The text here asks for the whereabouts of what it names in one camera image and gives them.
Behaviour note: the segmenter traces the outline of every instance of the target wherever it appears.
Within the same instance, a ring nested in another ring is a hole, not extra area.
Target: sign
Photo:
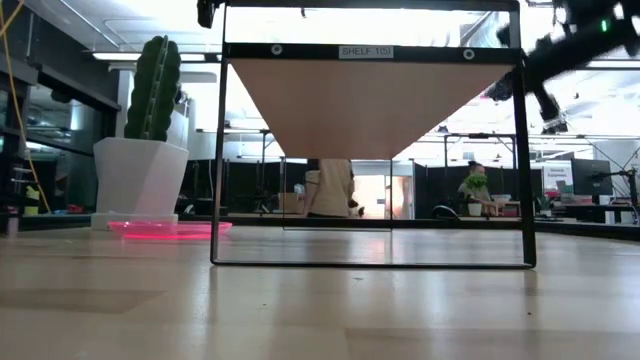
[[[340,59],[393,59],[393,46],[340,46]]]

